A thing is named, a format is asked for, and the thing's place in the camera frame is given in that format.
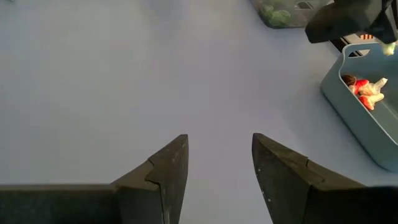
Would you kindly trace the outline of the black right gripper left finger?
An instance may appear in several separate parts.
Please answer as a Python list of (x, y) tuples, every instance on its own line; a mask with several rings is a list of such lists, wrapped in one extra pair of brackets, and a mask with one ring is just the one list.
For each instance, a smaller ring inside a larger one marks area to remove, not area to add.
[(188, 135), (181, 134), (111, 183), (122, 224), (179, 224), (188, 177)]

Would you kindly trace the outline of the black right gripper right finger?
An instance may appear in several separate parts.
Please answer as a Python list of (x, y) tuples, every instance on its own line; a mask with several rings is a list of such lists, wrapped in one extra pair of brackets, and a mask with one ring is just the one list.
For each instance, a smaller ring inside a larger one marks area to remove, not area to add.
[(252, 135), (252, 159), (273, 224), (304, 224), (315, 189), (364, 187), (261, 133)]

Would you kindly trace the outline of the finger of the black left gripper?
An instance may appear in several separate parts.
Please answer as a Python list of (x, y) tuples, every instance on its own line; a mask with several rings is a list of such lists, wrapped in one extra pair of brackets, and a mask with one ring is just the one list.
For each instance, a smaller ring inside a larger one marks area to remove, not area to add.
[(383, 44), (398, 40), (398, 0), (381, 0), (381, 10), (371, 26), (371, 33)]

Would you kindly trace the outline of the pale green toy mushroom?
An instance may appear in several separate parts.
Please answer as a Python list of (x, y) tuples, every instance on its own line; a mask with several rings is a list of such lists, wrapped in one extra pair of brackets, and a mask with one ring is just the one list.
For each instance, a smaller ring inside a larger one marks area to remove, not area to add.
[(396, 43), (385, 44), (383, 42), (380, 43), (382, 52), (384, 55), (394, 55)]

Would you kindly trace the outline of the brown-capped toy mushroom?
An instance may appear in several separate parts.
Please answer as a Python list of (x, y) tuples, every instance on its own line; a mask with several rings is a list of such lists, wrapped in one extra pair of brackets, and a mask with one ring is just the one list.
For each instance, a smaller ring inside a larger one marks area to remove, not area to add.
[(343, 74), (341, 76), (341, 79), (343, 80), (346, 86), (354, 86), (357, 82), (357, 78), (354, 75), (348, 73)]

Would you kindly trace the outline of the red-capped toy mushroom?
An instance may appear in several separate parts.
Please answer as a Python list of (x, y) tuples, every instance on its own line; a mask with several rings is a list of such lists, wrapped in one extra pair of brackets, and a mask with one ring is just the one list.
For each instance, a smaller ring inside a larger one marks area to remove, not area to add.
[(360, 79), (356, 80), (354, 85), (350, 85), (348, 88), (352, 94), (357, 95), (359, 93), (359, 90), (366, 86), (369, 83), (369, 80), (366, 79)]

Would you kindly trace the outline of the green toy pepper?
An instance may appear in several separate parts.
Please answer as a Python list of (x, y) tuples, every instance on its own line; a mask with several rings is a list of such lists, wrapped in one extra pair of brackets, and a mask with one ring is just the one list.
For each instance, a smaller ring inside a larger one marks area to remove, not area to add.
[(272, 26), (286, 27), (289, 23), (291, 14), (286, 10), (273, 11), (269, 23)]
[(274, 12), (274, 7), (272, 5), (263, 4), (259, 8), (259, 14), (266, 18), (271, 18)]

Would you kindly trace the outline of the teal plastic basket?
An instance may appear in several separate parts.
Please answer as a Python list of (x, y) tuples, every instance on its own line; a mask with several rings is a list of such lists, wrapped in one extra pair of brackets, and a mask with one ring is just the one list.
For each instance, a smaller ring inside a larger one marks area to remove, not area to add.
[[(381, 88), (384, 99), (374, 110), (366, 109), (350, 92), (341, 79), (346, 73), (370, 82), (387, 79)], [(387, 56), (377, 42), (346, 45), (321, 90), (373, 161), (398, 173), (398, 50)]]

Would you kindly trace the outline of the grey table mat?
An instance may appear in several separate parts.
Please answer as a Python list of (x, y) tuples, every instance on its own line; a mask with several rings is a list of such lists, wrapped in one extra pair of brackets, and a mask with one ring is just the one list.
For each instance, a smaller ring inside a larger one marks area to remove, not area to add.
[(398, 185), (320, 91), (339, 56), (248, 0), (0, 1), (0, 183), (108, 183), (180, 134), (181, 224), (272, 224), (254, 133)]

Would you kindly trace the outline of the black aluminium table frame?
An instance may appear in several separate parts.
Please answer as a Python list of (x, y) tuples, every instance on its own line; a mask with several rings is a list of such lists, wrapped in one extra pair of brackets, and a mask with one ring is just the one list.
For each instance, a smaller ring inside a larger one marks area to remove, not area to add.
[[(341, 52), (342, 49), (349, 44), (368, 44), (375, 43), (376, 40), (373, 35), (369, 35), (364, 32), (347, 35), (340, 39), (331, 40), (331, 43)], [(357, 50), (349, 54), (350, 57), (360, 57), (366, 55), (369, 49)]]

